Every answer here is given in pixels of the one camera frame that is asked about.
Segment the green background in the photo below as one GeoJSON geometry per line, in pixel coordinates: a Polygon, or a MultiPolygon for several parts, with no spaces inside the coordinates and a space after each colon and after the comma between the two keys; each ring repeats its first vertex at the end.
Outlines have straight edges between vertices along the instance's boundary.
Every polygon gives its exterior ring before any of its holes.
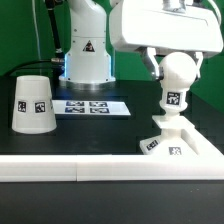
{"type": "MultiPolygon", "coordinates": [[[[109,0],[96,0],[110,12],[109,0]]],[[[224,1],[217,0],[224,17],[224,1]]],[[[54,45],[48,14],[43,0],[36,0],[37,22],[40,35],[42,59],[54,57],[54,45]]],[[[56,8],[61,44],[65,52],[70,48],[70,19],[67,3],[56,8]]],[[[0,75],[11,68],[38,59],[31,0],[1,0],[0,5],[0,75]]],[[[107,40],[107,50],[112,47],[107,40]]],[[[191,90],[219,111],[224,112],[224,53],[205,59],[201,68],[201,79],[191,90]]],[[[121,80],[150,80],[150,74],[142,64],[140,56],[134,53],[116,53],[115,75],[121,80]]]]}

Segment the white robot link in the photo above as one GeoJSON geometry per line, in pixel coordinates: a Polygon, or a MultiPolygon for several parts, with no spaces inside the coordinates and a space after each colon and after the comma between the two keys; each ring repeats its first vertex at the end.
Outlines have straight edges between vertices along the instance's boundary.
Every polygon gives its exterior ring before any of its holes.
{"type": "Polygon", "coordinates": [[[113,85],[112,57],[106,51],[105,10],[92,0],[68,0],[71,48],[65,55],[62,85],[97,90],[113,85]]]}
{"type": "Polygon", "coordinates": [[[218,21],[212,11],[184,0],[111,0],[110,39],[117,51],[139,52],[163,88],[164,116],[153,116],[161,135],[142,140],[144,154],[195,156],[207,142],[180,112],[186,92],[200,78],[204,57],[223,49],[218,21]],[[155,56],[165,56],[158,65],[155,56]]]}

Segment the white cup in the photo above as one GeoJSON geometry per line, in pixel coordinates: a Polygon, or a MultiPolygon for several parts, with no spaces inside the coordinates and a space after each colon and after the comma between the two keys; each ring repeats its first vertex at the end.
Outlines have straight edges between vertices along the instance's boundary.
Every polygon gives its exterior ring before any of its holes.
{"type": "Polygon", "coordinates": [[[17,78],[12,129],[25,134],[40,134],[56,128],[49,78],[17,78]]]}

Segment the marker sticker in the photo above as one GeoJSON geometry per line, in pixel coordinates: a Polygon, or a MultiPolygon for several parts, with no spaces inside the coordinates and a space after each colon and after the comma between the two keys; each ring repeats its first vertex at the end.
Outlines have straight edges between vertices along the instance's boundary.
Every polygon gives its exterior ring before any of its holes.
{"type": "Polygon", "coordinates": [[[181,93],[168,92],[166,104],[180,106],[181,93]]]}
{"type": "Polygon", "coordinates": [[[85,52],[95,52],[93,45],[91,43],[91,41],[89,40],[89,42],[86,44],[86,46],[84,47],[83,51],[85,52]]]}
{"type": "Polygon", "coordinates": [[[169,147],[170,155],[180,156],[182,155],[180,147],[169,147]]]}
{"type": "Polygon", "coordinates": [[[109,114],[110,111],[108,108],[90,108],[91,114],[109,114]]]}
{"type": "Polygon", "coordinates": [[[52,99],[50,99],[50,106],[51,106],[51,110],[53,110],[53,102],[52,102],[52,99]]]}
{"type": "Polygon", "coordinates": [[[44,113],[46,111],[45,102],[35,103],[35,113],[44,113]]]}
{"type": "Polygon", "coordinates": [[[66,107],[65,113],[84,114],[85,108],[83,108],[83,107],[66,107]]]}
{"type": "Polygon", "coordinates": [[[147,147],[148,150],[151,150],[151,149],[155,148],[157,145],[159,145],[159,143],[156,140],[154,140],[153,142],[151,142],[146,147],[147,147]]]}
{"type": "Polygon", "coordinates": [[[89,102],[90,107],[108,107],[107,102],[89,102]]]}
{"type": "Polygon", "coordinates": [[[18,111],[26,113],[26,102],[25,101],[18,101],[18,111]]]}
{"type": "Polygon", "coordinates": [[[67,101],[66,106],[71,107],[84,107],[85,103],[83,101],[67,101]]]}

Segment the table surface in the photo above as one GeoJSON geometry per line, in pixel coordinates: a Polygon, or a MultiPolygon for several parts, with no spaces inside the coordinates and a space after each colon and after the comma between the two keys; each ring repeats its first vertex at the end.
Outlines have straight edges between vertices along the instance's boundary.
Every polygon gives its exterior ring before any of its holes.
{"type": "MultiPolygon", "coordinates": [[[[151,119],[160,84],[119,81],[111,89],[78,91],[52,84],[53,99],[124,101],[130,117],[56,115],[43,135],[12,131],[15,78],[1,78],[0,154],[141,154],[139,141],[160,134],[151,119]]],[[[224,115],[192,93],[183,113],[221,152],[224,115]]],[[[0,223],[223,224],[224,181],[1,183],[0,223]]]]}

